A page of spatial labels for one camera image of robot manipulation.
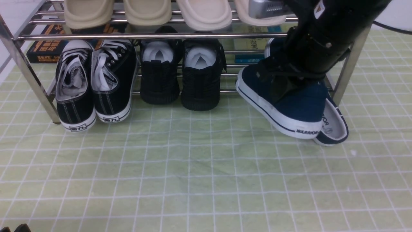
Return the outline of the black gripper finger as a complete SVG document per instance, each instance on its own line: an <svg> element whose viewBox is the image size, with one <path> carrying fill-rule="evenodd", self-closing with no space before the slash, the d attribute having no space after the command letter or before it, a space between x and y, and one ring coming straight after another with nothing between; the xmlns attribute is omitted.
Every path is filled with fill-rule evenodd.
<svg viewBox="0 0 412 232"><path fill-rule="evenodd" d="M20 224L14 232L31 232L31 229L27 224Z"/></svg>

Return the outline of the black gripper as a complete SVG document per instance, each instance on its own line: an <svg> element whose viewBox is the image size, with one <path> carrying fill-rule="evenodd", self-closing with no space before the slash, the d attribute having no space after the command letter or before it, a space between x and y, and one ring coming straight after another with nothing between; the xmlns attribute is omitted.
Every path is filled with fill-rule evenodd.
<svg viewBox="0 0 412 232"><path fill-rule="evenodd" d="M291 28L269 55L251 66L251 101L255 104L324 104L326 73L350 53L353 31L342 27Z"/></svg>

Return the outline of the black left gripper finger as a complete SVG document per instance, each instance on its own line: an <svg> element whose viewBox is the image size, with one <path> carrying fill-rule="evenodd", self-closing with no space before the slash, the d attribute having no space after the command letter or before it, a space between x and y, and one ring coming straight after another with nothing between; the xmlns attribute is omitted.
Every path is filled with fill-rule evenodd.
<svg viewBox="0 0 412 232"><path fill-rule="evenodd" d="M9 227L4 227L0 230L0 232L11 232Z"/></svg>

